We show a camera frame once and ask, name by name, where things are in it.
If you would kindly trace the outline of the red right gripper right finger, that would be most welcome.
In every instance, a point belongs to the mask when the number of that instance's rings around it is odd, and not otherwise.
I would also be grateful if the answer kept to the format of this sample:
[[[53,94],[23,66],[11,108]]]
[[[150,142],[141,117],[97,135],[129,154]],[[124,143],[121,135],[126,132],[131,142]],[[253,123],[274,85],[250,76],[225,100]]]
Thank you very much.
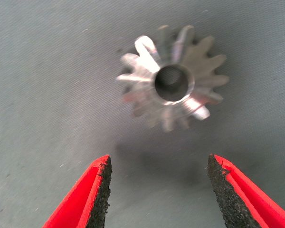
[[[285,210],[232,162],[210,154],[207,171],[227,228],[285,228]]]

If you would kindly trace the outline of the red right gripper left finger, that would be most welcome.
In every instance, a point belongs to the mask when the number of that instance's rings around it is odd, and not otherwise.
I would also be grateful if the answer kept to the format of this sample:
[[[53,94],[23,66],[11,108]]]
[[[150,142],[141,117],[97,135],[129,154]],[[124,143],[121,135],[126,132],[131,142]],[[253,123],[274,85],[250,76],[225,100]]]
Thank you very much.
[[[109,155],[93,161],[43,227],[103,228],[109,207],[111,174],[112,164]]]

